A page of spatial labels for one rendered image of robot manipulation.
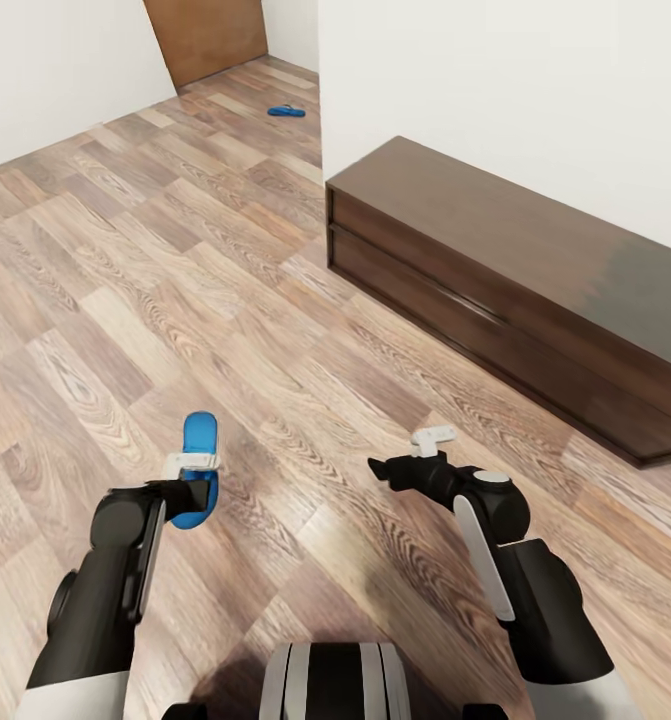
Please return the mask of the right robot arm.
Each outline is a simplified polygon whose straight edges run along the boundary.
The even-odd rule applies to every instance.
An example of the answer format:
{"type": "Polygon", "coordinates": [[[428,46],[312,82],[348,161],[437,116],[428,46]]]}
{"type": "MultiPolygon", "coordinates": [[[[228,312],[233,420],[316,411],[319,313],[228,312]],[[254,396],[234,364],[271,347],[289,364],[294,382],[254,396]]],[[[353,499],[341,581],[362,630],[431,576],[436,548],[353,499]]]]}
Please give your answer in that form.
{"type": "Polygon", "coordinates": [[[453,425],[412,433],[412,455],[368,458],[395,492],[415,489],[456,516],[508,637],[536,720],[646,720],[582,610],[580,584],[542,538],[524,541],[530,508],[512,478],[454,467],[436,443],[453,425]]]}

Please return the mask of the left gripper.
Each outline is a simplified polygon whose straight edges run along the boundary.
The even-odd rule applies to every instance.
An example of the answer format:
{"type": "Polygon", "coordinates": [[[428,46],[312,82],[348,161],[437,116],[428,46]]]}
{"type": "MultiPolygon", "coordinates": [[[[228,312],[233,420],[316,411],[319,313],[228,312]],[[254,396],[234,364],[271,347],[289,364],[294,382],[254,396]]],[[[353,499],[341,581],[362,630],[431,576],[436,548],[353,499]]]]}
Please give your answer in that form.
{"type": "Polygon", "coordinates": [[[172,517],[180,513],[200,513],[208,509],[210,481],[208,480],[168,480],[160,481],[176,494],[176,510],[172,517]]]}

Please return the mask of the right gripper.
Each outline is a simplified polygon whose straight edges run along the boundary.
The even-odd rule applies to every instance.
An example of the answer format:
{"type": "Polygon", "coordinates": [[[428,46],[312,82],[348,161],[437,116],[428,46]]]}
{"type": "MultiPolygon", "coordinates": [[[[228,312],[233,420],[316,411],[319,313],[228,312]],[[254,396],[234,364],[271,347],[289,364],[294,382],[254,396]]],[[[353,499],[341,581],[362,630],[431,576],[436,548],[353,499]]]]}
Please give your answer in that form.
{"type": "Polygon", "coordinates": [[[390,488],[395,492],[415,489],[435,501],[431,496],[433,472],[448,464],[446,452],[440,450],[437,452],[436,457],[406,455],[385,462],[369,457],[368,466],[379,481],[389,481],[390,488]]]}

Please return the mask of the robot trunk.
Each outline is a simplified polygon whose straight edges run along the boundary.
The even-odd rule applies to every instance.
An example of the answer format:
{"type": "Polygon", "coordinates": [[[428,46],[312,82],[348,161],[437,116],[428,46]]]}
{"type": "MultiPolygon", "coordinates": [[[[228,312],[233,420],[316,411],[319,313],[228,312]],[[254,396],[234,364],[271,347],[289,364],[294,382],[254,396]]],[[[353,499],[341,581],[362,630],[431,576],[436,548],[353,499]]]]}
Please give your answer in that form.
{"type": "Polygon", "coordinates": [[[411,720],[401,657],[392,642],[278,643],[259,720],[411,720]]]}

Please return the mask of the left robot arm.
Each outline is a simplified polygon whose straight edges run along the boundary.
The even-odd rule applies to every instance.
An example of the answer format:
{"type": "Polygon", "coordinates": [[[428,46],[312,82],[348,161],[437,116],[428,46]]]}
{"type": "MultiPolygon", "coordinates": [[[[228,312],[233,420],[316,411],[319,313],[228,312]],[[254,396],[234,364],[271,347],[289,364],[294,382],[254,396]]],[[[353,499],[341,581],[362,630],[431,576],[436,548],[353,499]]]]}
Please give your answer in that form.
{"type": "Polygon", "coordinates": [[[124,720],[135,629],[148,602],[164,523],[208,509],[210,481],[184,471],[216,471],[211,453],[170,453],[160,482],[118,485],[99,503],[92,549],[51,602],[48,644],[14,720],[124,720]]]}

